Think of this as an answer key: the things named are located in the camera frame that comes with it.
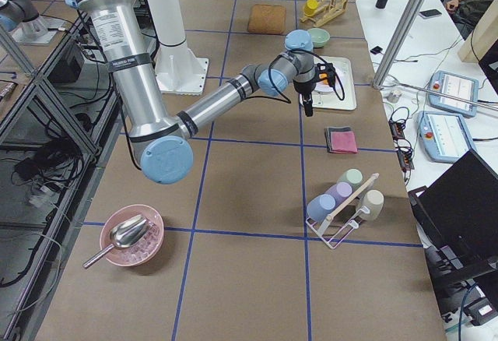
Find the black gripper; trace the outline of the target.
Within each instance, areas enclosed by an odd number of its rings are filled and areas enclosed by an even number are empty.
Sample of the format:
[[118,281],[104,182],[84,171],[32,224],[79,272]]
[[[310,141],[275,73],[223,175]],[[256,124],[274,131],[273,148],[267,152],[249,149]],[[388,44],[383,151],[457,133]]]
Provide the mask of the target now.
[[305,115],[307,117],[312,117],[314,114],[314,110],[313,110],[313,101],[311,94],[315,89],[316,82],[313,81],[298,82],[294,80],[293,86],[295,91],[298,92],[298,94],[302,97],[303,109]]

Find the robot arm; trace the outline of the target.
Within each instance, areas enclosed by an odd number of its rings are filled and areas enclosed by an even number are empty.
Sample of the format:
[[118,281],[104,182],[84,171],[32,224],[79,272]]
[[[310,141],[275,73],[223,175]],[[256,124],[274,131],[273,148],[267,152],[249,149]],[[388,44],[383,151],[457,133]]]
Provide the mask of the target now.
[[270,97],[293,85],[305,111],[318,73],[312,40],[304,30],[285,39],[285,49],[268,64],[249,65],[211,93],[204,93],[208,60],[188,47],[179,0],[147,0],[159,50],[152,56],[133,6],[136,0],[66,0],[92,20],[132,127],[129,139],[143,174],[160,184],[184,178],[193,164],[189,139],[253,93]]
[[48,45],[64,25],[64,19],[42,16],[31,0],[1,0],[1,26],[19,44]]

